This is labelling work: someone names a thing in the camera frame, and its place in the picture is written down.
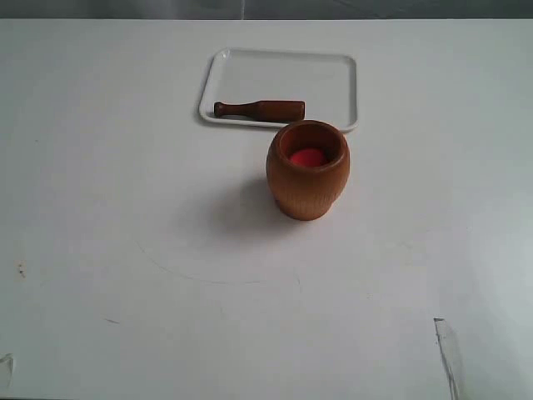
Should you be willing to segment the wooden pestle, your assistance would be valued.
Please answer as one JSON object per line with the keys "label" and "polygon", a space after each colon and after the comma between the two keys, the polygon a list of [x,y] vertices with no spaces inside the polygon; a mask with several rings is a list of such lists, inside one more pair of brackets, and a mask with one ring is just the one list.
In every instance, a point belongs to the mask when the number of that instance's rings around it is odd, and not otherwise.
{"label": "wooden pestle", "polygon": [[217,118],[236,116],[269,123],[291,123],[303,120],[306,104],[303,101],[260,100],[242,104],[215,102],[213,112]]}

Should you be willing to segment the red ball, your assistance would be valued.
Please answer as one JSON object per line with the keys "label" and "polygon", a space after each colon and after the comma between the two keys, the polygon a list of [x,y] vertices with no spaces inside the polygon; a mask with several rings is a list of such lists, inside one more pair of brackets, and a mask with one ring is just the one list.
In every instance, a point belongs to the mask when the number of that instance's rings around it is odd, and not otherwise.
{"label": "red ball", "polygon": [[289,160],[305,168],[318,168],[328,163],[325,153],[319,148],[303,148],[294,152]]}

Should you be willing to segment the white rectangular tray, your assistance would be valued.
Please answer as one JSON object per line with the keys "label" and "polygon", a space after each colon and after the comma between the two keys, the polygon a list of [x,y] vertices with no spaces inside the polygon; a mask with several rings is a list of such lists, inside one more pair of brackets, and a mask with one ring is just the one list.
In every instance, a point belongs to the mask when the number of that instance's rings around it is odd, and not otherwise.
{"label": "white rectangular tray", "polygon": [[198,114],[209,123],[278,129],[279,122],[216,117],[214,104],[303,101],[306,119],[348,133],[358,122],[356,80],[356,60],[349,55],[227,47],[212,58]]}

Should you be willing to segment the brown wooden mortar cup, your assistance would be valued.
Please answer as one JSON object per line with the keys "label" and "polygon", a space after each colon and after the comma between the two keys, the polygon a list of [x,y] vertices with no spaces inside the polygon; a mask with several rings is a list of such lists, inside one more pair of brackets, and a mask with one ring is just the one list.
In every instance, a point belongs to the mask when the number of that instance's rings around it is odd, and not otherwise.
{"label": "brown wooden mortar cup", "polygon": [[[323,151],[326,163],[296,165],[294,153]],[[350,175],[351,155],[344,135],[332,125],[303,120],[286,125],[273,138],[266,155],[266,180],[277,206],[288,217],[311,221],[326,214]]]}

